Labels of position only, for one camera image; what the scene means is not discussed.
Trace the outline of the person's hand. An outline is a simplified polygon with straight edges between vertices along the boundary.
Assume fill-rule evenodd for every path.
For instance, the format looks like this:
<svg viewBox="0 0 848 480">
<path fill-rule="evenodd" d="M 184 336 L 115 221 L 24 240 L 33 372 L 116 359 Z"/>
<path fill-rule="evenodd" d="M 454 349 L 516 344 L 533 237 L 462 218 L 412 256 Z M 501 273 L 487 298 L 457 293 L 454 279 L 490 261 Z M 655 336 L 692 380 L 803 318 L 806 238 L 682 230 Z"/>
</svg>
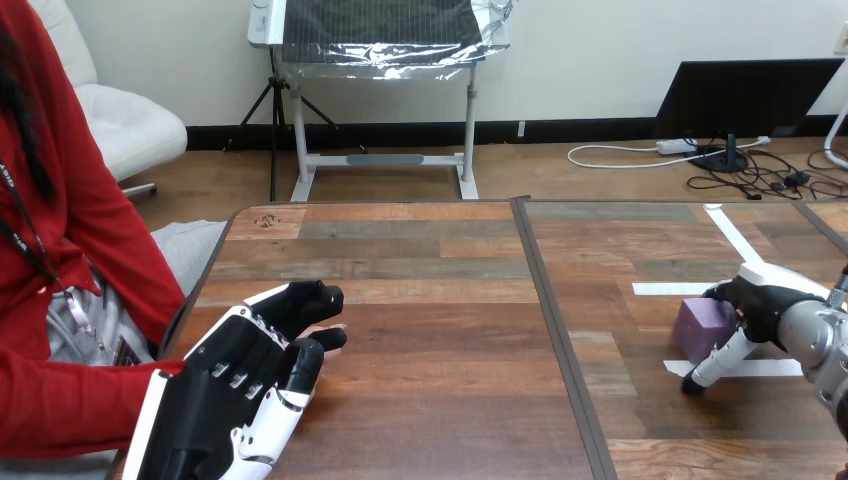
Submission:
<svg viewBox="0 0 848 480">
<path fill-rule="evenodd" d="M 312 338 L 318 341 L 325 351 L 324 360 L 332 360 L 341 354 L 347 342 L 347 325 L 313 325 L 308 327 L 300 338 Z"/>
</svg>

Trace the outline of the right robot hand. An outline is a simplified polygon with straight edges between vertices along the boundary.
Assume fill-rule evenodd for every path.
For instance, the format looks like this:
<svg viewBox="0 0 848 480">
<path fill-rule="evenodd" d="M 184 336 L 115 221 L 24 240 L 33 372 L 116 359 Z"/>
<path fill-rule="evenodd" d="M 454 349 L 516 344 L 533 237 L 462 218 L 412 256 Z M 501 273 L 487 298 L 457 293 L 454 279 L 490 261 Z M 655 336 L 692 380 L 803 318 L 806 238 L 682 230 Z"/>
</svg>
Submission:
<svg viewBox="0 0 848 480">
<path fill-rule="evenodd" d="M 733 307 L 735 333 L 684 377 L 681 389 L 700 394 L 727 376 L 759 345 L 772 343 L 801 365 L 814 384 L 844 347 L 843 301 L 835 304 L 822 285 L 789 269 L 745 262 L 737 275 L 708 289 L 704 296 Z"/>
</svg>

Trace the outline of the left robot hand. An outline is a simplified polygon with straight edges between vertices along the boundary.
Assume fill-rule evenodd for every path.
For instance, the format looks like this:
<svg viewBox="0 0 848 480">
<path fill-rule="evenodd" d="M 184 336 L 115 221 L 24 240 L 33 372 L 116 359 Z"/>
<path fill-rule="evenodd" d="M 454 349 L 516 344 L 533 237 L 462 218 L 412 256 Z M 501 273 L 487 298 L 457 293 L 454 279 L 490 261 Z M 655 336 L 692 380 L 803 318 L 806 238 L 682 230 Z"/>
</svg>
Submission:
<svg viewBox="0 0 848 480">
<path fill-rule="evenodd" d="M 150 378 L 124 479 L 265 479 L 313 397 L 341 328 L 343 291 L 290 282 L 231 307 L 183 358 Z"/>
</svg>

